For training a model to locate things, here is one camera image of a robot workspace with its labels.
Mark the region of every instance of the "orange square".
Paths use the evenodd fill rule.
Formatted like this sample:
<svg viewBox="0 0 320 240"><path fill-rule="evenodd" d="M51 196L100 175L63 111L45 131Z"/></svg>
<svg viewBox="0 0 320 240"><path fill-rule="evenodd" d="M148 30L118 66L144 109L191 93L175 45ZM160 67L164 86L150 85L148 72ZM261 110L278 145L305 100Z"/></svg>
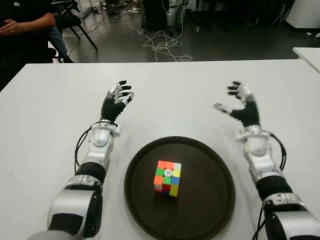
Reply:
<svg viewBox="0 0 320 240"><path fill-rule="evenodd" d="M153 183L156 185L162 185L164 177L163 176L155 176Z"/></svg>
<svg viewBox="0 0 320 240"><path fill-rule="evenodd" d="M174 169L174 163L173 162L171 162L171 161L166 161L165 162L165 168L166 169Z"/></svg>
<svg viewBox="0 0 320 240"><path fill-rule="evenodd" d="M165 169L166 168L166 162L165 161L158 161L158 169Z"/></svg>

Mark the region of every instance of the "yellow square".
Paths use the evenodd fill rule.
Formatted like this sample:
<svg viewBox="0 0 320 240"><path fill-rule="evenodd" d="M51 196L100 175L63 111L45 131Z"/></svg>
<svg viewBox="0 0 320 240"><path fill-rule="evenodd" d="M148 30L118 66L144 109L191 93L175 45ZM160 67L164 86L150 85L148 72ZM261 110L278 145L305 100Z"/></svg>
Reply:
<svg viewBox="0 0 320 240"><path fill-rule="evenodd" d="M180 178L180 170L174 169L174 170L172 171L172 176L177 177L177 178Z"/></svg>
<svg viewBox="0 0 320 240"><path fill-rule="evenodd" d="M170 191L169 195L172 196L172 197L177 197L178 193L174 192L174 191Z"/></svg>
<svg viewBox="0 0 320 240"><path fill-rule="evenodd" d="M174 185L174 184L172 184L172 185L170 186L170 191L178 191L178 188L179 188L179 185Z"/></svg>

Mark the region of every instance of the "person's hand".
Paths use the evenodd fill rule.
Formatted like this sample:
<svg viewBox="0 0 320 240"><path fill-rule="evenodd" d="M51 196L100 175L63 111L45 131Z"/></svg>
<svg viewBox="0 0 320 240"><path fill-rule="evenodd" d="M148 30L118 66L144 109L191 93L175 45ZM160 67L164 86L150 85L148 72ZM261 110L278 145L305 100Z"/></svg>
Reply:
<svg viewBox="0 0 320 240"><path fill-rule="evenodd" d="M4 22L6 23L6 25L0 27L1 35L19 35L24 32L23 24L21 22L16 22L12 19L7 19Z"/></svg>
<svg viewBox="0 0 320 240"><path fill-rule="evenodd" d="M131 89L131 86L125 86L127 81L117 82L107 93L101 109L101 119L115 122L118 115L131 102L134 93L124 91Z"/></svg>
<svg viewBox="0 0 320 240"><path fill-rule="evenodd" d="M258 107L251 90L238 81L233 81L232 84L227 88L228 94L239 99L244 104L244 108L235 110L222 103L216 103L214 107L241 121L244 127L260 125Z"/></svg>

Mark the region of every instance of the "blue square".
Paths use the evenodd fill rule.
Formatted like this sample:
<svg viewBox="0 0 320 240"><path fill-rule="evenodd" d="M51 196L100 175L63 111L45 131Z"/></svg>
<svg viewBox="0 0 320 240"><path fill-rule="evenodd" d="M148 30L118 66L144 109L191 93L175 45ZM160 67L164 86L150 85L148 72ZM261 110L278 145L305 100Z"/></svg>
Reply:
<svg viewBox="0 0 320 240"><path fill-rule="evenodd" d="M172 176L171 177L171 184L179 185L180 177Z"/></svg>

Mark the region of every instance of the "white cable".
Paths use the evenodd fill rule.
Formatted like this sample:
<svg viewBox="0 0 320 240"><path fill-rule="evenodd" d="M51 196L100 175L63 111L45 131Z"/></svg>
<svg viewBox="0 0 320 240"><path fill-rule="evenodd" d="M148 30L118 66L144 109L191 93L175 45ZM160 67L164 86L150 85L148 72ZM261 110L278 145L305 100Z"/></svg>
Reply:
<svg viewBox="0 0 320 240"><path fill-rule="evenodd" d="M162 4L164 11L166 12L166 25L168 26L168 15L167 15L167 11L165 9L165 6L163 4L163 1L161 1L161 4ZM144 44L142 44L142 47L143 48L150 47L152 49L152 51L154 51L156 63L158 62L157 53L170 56L174 59L175 62L190 62L193 60L192 56L190 56L190 55L185 54L182 56L176 56L176 55L173 55L170 51L170 48L181 47L183 45L183 43L181 41L178 41L178 39L181 38L184 33L184 13L183 12L181 13L181 25L182 25L181 34L180 34L180 36L178 36L177 38L174 39L174 38L168 36L164 31L158 31L153 37L149 37L147 35L144 35L138 29L132 27L131 24L129 23L129 26L131 29L136 30L138 34L140 34L148 39ZM165 37L165 41L160 41L160 42L158 42L157 45L155 45L154 38L157 38L157 37Z"/></svg>

